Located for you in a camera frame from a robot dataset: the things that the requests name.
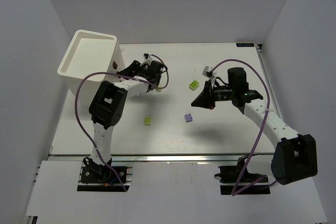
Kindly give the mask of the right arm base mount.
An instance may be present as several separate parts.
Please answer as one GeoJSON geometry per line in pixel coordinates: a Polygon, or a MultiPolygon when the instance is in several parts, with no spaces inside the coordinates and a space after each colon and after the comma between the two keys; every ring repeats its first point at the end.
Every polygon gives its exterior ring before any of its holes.
{"type": "MultiPolygon", "coordinates": [[[[214,178],[218,179],[220,182],[220,194],[221,195],[231,195],[237,178],[245,164],[247,155],[240,157],[235,166],[219,166],[219,173],[214,175],[214,178]]],[[[236,188],[240,190],[243,187],[249,185],[250,183],[262,178],[262,175],[250,173],[247,169],[244,171],[242,178],[236,188]]],[[[251,187],[239,193],[239,195],[269,195],[270,189],[268,185],[268,177],[263,178],[258,183],[255,183],[251,187]]]]}

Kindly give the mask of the yellow-green 2x3 lego brick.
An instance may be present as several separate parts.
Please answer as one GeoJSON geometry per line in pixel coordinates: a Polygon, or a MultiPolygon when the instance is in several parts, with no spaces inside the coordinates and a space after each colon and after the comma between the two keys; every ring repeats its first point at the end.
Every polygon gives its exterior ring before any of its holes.
{"type": "Polygon", "coordinates": [[[192,91],[195,91],[197,88],[199,87],[199,82],[194,80],[190,85],[189,85],[189,88],[192,90],[192,91]]]}

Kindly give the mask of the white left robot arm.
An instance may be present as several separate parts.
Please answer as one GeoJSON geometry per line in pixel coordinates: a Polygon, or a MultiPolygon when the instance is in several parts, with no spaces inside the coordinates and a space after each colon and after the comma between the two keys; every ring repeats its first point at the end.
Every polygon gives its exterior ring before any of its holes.
{"type": "Polygon", "coordinates": [[[97,165],[111,164],[111,140],[115,125],[119,123],[127,98],[147,93],[158,87],[162,73],[167,67],[156,60],[144,63],[133,61],[117,74],[127,80],[104,81],[99,86],[89,107],[93,122],[93,147],[90,160],[97,165]]]}

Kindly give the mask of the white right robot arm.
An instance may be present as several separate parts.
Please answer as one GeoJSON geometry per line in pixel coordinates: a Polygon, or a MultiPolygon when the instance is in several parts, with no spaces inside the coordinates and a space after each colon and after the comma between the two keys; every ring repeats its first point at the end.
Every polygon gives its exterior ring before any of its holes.
{"type": "Polygon", "coordinates": [[[222,181],[241,178],[253,182],[261,176],[271,176],[282,185],[313,177],[318,173],[316,141],[288,126],[267,107],[256,90],[251,90],[246,72],[241,67],[228,69],[228,83],[219,85],[209,66],[203,70],[208,77],[203,91],[191,103],[193,107],[214,109],[219,101],[231,101],[244,116],[252,120],[273,145],[270,156],[253,154],[239,158],[235,168],[221,174],[222,181]]]}

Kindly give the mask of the yellow-green 2x2 lego brick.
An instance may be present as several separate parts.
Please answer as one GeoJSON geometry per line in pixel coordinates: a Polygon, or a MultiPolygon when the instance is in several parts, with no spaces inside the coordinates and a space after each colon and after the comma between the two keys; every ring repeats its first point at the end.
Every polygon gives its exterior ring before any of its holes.
{"type": "Polygon", "coordinates": [[[151,118],[148,118],[148,117],[144,118],[144,125],[150,126],[151,123],[152,123],[152,119],[151,118]]]}

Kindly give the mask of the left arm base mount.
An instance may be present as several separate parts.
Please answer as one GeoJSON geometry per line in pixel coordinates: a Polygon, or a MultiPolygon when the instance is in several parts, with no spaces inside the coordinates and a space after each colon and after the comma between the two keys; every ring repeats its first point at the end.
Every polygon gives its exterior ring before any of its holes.
{"type": "Polygon", "coordinates": [[[92,158],[82,161],[77,191],[81,192],[127,192],[132,180],[131,167],[113,166],[117,175],[106,165],[96,164],[92,158]]]}

